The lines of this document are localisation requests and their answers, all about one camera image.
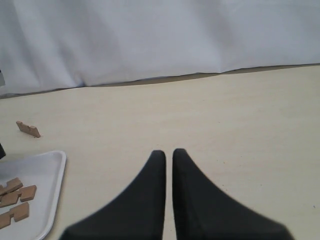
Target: white curtain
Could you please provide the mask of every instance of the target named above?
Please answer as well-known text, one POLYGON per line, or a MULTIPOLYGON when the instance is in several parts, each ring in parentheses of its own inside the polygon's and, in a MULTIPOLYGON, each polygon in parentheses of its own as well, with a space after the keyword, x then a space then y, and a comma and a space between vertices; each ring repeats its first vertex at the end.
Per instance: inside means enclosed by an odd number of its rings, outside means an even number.
POLYGON ((319 0, 0 0, 0 94, 314 63, 319 0))

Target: wooden puzzle piece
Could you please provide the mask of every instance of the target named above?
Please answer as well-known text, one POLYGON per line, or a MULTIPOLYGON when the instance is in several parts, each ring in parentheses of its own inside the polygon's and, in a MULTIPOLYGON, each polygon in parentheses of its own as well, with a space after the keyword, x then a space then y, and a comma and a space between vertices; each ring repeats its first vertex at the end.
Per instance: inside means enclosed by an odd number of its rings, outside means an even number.
POLYGON ((6 182, 6 187, 0 185, 0 196, 4 195, 4 194, 8 194, 11 193, 19 188, 22 188, 23 184, 20 181, 20 179, 18 177, 7 181, 6 182))
POLYGON ((1 198, 0 208, 16 204, 18 202, 19 197, 22 203, 33 200, 36 195, 36 190, 37 186, 32 185, 20 188, 17 191, 10 192, 1 198))
POLYGON ((35 126, 28 126, 28 125, 24 124, 22 121, 16 121, 16 124, 21 132, 32 135, 36 138, 41 137, 38 129, 35 126))
POLYGON ((29 217, 29 203, 24 202, 0 215, 0 229, 9 226, 11 224, 11 218, 13 218, 15 222, 19 222, 27 217, 29 217))

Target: beige tabletop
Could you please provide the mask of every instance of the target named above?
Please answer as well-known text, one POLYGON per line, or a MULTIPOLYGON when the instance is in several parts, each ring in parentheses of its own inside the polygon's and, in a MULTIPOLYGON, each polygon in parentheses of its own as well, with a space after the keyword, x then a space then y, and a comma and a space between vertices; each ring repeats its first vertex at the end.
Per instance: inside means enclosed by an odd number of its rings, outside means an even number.
POLYGON ((116 197, 154 149, 167 156, 163 239, 176 239, 175 148, 186 148, 226 193, 286 224, 297 240, 320 239, 320 66, 19 96, 0 99, 0 115, 5 161, 51 150, 67 154, 47 240, 116 197), (17 120, 38 127, 42 137, 20 132, 17 120))

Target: white tray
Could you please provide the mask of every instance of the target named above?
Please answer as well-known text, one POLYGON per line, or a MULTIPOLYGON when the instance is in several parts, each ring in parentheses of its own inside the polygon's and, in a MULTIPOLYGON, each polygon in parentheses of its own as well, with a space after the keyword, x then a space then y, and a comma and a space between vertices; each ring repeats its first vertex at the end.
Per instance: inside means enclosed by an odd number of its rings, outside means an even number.
MULTIPOLYGON (((50 151, 24 159, 0 163, 0 184, 19 178, 24 187, 36 185, 29 201, 29 217, 0 229, 0 240, 42 240, 50 231, 56 215, 67 156, 63 151, 50 151)), ((0 214, 16 205, 0 208, 0 214)))

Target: black object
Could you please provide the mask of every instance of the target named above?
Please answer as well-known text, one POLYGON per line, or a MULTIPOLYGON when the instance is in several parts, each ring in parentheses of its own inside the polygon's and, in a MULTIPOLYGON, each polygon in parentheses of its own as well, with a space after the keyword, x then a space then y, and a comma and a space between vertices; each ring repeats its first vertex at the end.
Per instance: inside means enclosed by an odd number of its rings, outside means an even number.
POLYGON ((2 159, 5 155, 6 155, 6 152, 0 143, 0 159, 2 159))
POLYGON ((177 240, 293 240, 215 186, 184 149, 173 153, 172 198, 177 240))
POLYGON ((117 198, 68 227, 60 240, 161 240, 165 203, 166 156, 156 150, 117 198))

